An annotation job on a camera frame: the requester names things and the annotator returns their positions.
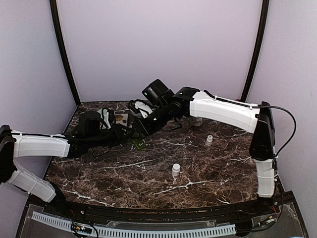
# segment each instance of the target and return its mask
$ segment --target wire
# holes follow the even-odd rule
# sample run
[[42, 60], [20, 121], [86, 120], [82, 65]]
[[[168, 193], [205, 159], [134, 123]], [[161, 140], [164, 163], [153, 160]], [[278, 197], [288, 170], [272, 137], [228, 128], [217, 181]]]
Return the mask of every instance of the wire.
[[[71, 212], [71, 213], [73, 214], [73, 217], [75, 217], [75, 213], [74, 213], [74, 211], [73, 211], [72, 209], [70, 209], [69, 212]], [[77, 236], [75, 236], [75, 235], [73, 234], [74, 237], [83, 237], [81, 234], [79, 234], [79, 233], [76, 231], [76, 229], [74, 229], [74, 230], [72, 230], [72, 231], [73, 231], [74, 233], [76, 233], [76, 235], [77, 235]]]
[[142, 109], [142, 108], [138, 108], [138, 110], [143, 111], [144, 113], [146, 113], [148, 116], [150, 115], [148, 111]]
[[253, 107], [253, 108], [273, 108], [273, 109], [279, 109], [279, 110], [282, 110], [286, 113], [288, 113], [291, 118], [293, 119], [293, 122], [294, 122], [294, 130], [293, 130], [293, 133], [292, 135], [289, 137], [289, 139], [285, 142], [285, 144], [277, 151], [275, 157], [277, 158], [277, 156], [279, 155], [279, 153], [282, 151], [282, 149], [284, 149], [284, 147], [293, 139], [294, 135], [295, 135], [295, 132], [296, 132], [296, 129], [297, 129], [297, 123], [296, 123], [296, 119], [295, 117], [293, 116], [293, 114], [288, 111], [287, 109], [285, 108], [282, 108], [282, 107], [278, 107], [278, 106], [256, 106], [256, 107]]
[[102, 108], [102, 109], [101, 109], [102, 123], [101, 123], [101, 125], [100, 125], [100, 129], [102, 129], [103, 126], [105, 126], [105, 128], [107, 128], [107, 129], [109, 129], [109, 128], [108, 128], [108, 125], [105, 123], [104, 110], [107, 110], [107, 111], [108, 111], [108, 108]]
[[96, 155], [94, 149], [91, 148], [92, 156], [93, 156], [94, 159], [95, 159], [95, 158], [98, 158], [98, 157], [100, 157], [100, 156], [105, 155], [105, 154], [108, 153], [110, 150], [111, 150], [111, 149], [108, 149], [106, 152]]
[[276, 215], [276, 217], [277, 217], [277, 212], [276, 212], [275, 207], [271, 206], [271, 209], [274, 211], [274, 213], [275, 213], [275, 215]]
[[277, 216], [277, 219], [274, 221], [274, 222], [272, 222], [268, 227], [266, 227], [266, 228], [263, 228], [263, 229], [257, 229], [257, 230], [254, 230], [255, 228], [258, 228], [258, 225], [256, 225], [256, 226], [253, 226], [251, 229], [245, 229], [245, 230], [237, 230], [237, 232], [238, 233], [247, 233], [247, 232], [262, 232], [262, 231], [266, 231], [266, 230], [268, 230], [268, 229], [270, 229], [272, 226], [274, 226], [274, 224], [275, 223], [277, 223], [278, 222], [278, 220], [280, 219], [280, 217], [281, 217], [281, 215], [282, 215], [282, 213], [283, 213], [283, 205], [284, 205], [284, 201], [283, 201], [283, 192], [281, 191], [281, 211], [280, 211], [280, 213], [279, 213], [279, 215], [277, 216], [277, 212], [276, 212], [276, 209], [274, 208], [274, 207], [271, 207], [271, 208], [274, 208], [274, 211], [275, 211], [275, 215]]
[[257, 213], [255, 212], [246, 212], [246, 211], [242, 211], [242, 210], [238, 210], [238, 211], [234, 211], [234, 212], [239, 212], [239, 213], [244, 213], [244, 214], [247, 214], [247, 215], [256, 215]]
[[149, 101], [145, 101], [145, 100], [141, 100], [141, 99], [136, 99], [136, 100], [134, 100], [134, 101], [135, 101], [135, 102], [139, 101], [139, 102], [141, 102], [141, 103], [144, 103], [145, 105], [149, 106], [149, 108], [151, 108], [151, 109], [155, 109], [155, 108], [156, 108], [156, 107], [153, 106], [151, 103], [149, 103]]
[[171, 129], [167, 129], [167, 130], [164, 129], [164, 127], [163, 127], [163, 128], [162, 128], [162, 131], [169, 132], [169, 131], [177, 130], [177, 129], [180, 129], [180, 128], [183, 127], [183, 124], [180, 123], [180, 122], [177, 120], [177, 118], [174, 118], [174, 121], [177, 123], [177, 126], [176, 126], [176, 127], [173, 127], [173, 128], [171, 128]]
[[[53, 212], [55, 212], [56, 214], [58, 214], [60, 217], [64, 217], [62, 214], [60, 214], [59, 212], [55, 211], [55, 210], [54, 210], [53, 208], [51, 208], [50, 206], [46, 206], [46, 207], [48, 207], [51, 211], [53, 211]], [[72, 213], [72, 215], [73, 215], [73, 217], [74, 217], [74, 216], [75, 216], [75, 213], [73, 212], [73, 210], [70, 209], [69, 211]], [[78, 222], [81, 222], [81, 223], [83, 223], [83, 224], [85, 224], [85, 225], [90, 226], [91, 228], [93, 228], [93, 229], [95, 230], [95, 232], [96, 232], [96, 238], [99, 238], [99, 232], [98, 232], [98, 230], [96, 229], [96, 227], [95, 227], [94, 225], [91, 225], [90, 222], [85, 222], [84, 220], [77, 219], [77, 218], [72, 218], [71, 220], [72, 220], [72, 222], [78, 221]]]
[[76, 138], [76, 137], [66, 135], [65, 137], [62, 137], [62, 139], [66, 139], [68, 141], [75, 141], [75, 142], [98, 142], [98, 141], [103, 141], [103, 140], [109, 138], [112, 135], [112, 133], [115, 131], [115, 126], [113, 126], [111, 129], [107, 129], [107, 130], [110, 130], [110, 131], [105, 136], [102, 136], [102, 137]]

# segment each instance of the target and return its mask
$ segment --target cable organizer strip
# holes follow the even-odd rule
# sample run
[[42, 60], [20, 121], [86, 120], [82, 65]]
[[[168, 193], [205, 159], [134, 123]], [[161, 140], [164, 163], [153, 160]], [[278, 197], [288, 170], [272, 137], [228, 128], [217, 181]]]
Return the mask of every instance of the cable organizer strip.
[[[63, 220], [39, 212], [33, 212], [32, 220], [71, 232], [70, 220]], [[235, 225], [183, 231], [133, 231], [105, 228], [95, 225], [94, 227], [97, 229], [100, 238], [213, 238], [236, 234]], [[90, 237], [96, 237], [95, 230], [93, 230]]]

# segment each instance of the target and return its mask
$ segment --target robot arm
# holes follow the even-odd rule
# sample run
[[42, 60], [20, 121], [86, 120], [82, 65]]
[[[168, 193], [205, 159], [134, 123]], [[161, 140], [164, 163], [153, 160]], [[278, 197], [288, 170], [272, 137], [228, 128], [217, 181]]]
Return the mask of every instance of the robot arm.
[[22, 167], [14, 158], [25, 156], [57, 156], [67, 157], [70, 144], [62, 135], [23, 135], [19, 131], [11, 131], [3, 125], [0, 128], [0, 182], [10, 183], [29, 194], [51, 202], [56, 196], [52, 184], [37, 177]]
[[271, 198], [275, 178], [275, 129], [269, 106], [248, 104], [210, 94], [207, 90], [184, 87], [174, 94], [160, 80], [151, 83], [143, 94], [158, 109], [146, 118], [136, 121], [136, 130], [146, 137], [160, 130], [172, 118], [182, 116], [202, 117], [239, 127], [253, 134], [249, 149], [254, 159], [258, 176], [258, 196]]

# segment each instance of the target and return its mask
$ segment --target red wire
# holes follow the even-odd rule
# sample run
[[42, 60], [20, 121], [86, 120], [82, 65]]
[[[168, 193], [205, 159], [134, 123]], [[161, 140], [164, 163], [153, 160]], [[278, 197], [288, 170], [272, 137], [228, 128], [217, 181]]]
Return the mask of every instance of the red wire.
[[275, 207], [271, 206], [271, 209], [275, 212], [275, 215], [277, 216], [277, 212], [276, 212]]
[[72, 209], [70, 209], [70, 212], [73, 214], [73, 217], [75, 217], [75, 213]]

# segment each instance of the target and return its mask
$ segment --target white plastic cap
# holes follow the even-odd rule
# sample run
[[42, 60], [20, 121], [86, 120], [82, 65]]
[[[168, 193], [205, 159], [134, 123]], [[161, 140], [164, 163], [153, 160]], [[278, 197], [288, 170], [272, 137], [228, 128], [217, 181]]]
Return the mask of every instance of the white plastic cap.
[[178, 176], [180, 172], [180, 165], [179, 164], [174, 164], [173, 169], [172, 169], [172, 175], [174, 177]]
[[207, 136], [207, 141], [208, 141], [208, 142], [212, 142], [212, 139], [213, 139], [213, 136], [212, 136], [212, 135]]

